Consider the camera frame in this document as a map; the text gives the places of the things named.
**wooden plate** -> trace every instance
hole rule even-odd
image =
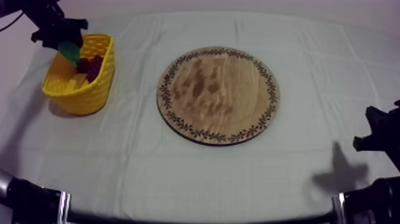
[[[279,88],[260,60],[233,48],[200,48],[174,60],[158,84],[157,105],[182,136],[208,145],[247,141],[267,128]]]

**table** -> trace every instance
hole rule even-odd
[[[55,52],[38,49],[0,125],[0,168],[72,194],[74,210],[129,219],[229,222],[329,211],[330,197],[398,171],[356,153],[364,117],[400,98],[400,40],[357,27],[256,13],[144,14],[89,21],[115,40],[106,106],[72,117],[41,93]],[[176,135],[155,103],[176,57],[227,46],[262,60],[281,100],[255,139],[226,148]]]

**woven plastic basket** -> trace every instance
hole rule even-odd
[[[104,34],[83,36],[80,57],[91,60],[96,55],[104,58],[97,78],[81,88],[70,89],[68,83],[76,74],[75,68],[72,63],[57,53],[43,81],[43,92],[61,108],[72,114],[84,115],[100,110],[107,101],[115,72],[112,37]]]

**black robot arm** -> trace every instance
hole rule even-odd
[[[83,45],[81,29],[88,28],[88,21],[64,17],[59,0],[0,0],[0,18],[22,10],[39,28],[32,34],[33,42],[42,41],[45,48],[58,48],[63,42]]]

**basket rim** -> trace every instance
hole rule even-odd
[[[89,34],[85,34],[83,36],[85,38],[99,38],[99,37],[102,36],[102,37],[110,39],[110,43],[108,44],[107,50],[106,50],[106,52],[104,54],[104,60],[103,61],[105,61],[105,59],[109,56],[110,51],[111,51],[111,46],[114,43],[113,37],[110,36],[110,35],[104,34],[104,33],[89,33]],[[102,76],[102,72],[104,70],[104,64],[105,63],[101,63],[101,68],[100,68],[100,71],[99,71],[99,75],[96,77],[96,79],[93,82],[89,83],[88,85],[86,85],[86,86],[84,86],[82,88],[75,89],[75,90],[73,90],[71,92],[68,92],[66,94],[65,93],[55,93],[55,92],[49,91],[49,90],[47,90],[45,88],[45,83],[46,83],[46,81],[48,79],[48,77],[46,75],[46,78],[42,83],[42,91],[43,91],[44,94],[46,94],[46,95],[48,95],[50,97],[71,97],[71,96],[74,96],[74,95],[78,95],[78,94],[82,94],[84,92],[87,92],[88,90],[92,89],[95,85],[97,85],[99,83],[99,80],[100,80],[99,77]]]

